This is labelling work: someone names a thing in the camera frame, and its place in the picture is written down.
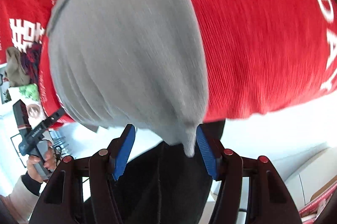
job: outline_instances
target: person's arm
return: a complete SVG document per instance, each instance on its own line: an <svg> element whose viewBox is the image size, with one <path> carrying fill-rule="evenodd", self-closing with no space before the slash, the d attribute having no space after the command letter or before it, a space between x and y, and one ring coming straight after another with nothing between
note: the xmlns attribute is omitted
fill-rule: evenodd
<svg viewBox="0 0 337 224"><path fill-rule="evenodd" d="M49 148L45 158L46 163L44 166L54 170L56 168L56 161L52 148ZM28 219L39 198L43 179L34 167L34 164L39 161L39 158L30 156L27 161L27 173L19 178L13 188L13 192L7 197L0 196L2 203L19 224L28 223Z"/></svg>

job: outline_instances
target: blue gripper pad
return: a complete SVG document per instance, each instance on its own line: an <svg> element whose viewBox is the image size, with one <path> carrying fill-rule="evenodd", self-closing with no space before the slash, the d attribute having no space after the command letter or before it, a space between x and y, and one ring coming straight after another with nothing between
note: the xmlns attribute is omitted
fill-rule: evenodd
<svg viewBox="0 0 337 224"><path fill-rule="evenodd" d="M136 128L134 126L131 126L130 131L128 132L128 135L116 157L115 170L112 174L115 181L117 181L119 177L124 173L127 161L131 153L132 146L134 146L135 138L136 138Z"/></svg>
<svg viewBox="0 0 337 224"><path fill-rule="evenodd" d="M200 126L197 127L197 143L198 143L201 155L203 156L203 162L206 166L208 174L214 180L216 180L219 174L216 168L215 156L211 150L211 147L208 145L206 137Z"/></svg>

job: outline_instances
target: beige sleeve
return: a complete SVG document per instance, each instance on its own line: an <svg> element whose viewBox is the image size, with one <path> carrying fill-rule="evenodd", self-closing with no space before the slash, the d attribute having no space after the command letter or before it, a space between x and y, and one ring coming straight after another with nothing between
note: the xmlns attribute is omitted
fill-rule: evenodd
<svg viewBox="0 0 337 224"><path fill-rule="evenodd" d="M28 219L39 199L38 196L27 190L21 177L15 184L13 192L7 197L0 196L0 198L19 224L28 223Z"/></svg>

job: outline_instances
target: black cuff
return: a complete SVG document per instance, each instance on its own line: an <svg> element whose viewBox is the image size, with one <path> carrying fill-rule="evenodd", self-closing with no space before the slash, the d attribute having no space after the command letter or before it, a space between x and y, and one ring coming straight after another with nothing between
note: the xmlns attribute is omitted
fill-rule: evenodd
<svg viewBox="0 0 337 224"><path fill-rule="evenodd" d="M30 191L32 194L36 196L40 196L40 188L42 183L33 180L29 175L28 172L21 177L23 184Z"/></svg>

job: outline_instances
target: hand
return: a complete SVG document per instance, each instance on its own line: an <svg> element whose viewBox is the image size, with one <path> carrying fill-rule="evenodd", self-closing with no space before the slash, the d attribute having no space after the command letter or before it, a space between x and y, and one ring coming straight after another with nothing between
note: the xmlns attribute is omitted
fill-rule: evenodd
<svg viewBox="0 0 337 224"><path fill-rule="evenodd" d="M50 141L48 141L48 151L46 152L44 158L45 158L45 163L44 163L44 167L49 169L49 170L55 170L56 169L56 158L54 156L54 151L52 149L52 143ZM36 180L40 183L43 182L42 177L38 174L38 172L36 171L34 164L40 162L40 158L35 157L35 156L29 156L28 160L27 160L27 172L28 175L33 179Z"/></svg>

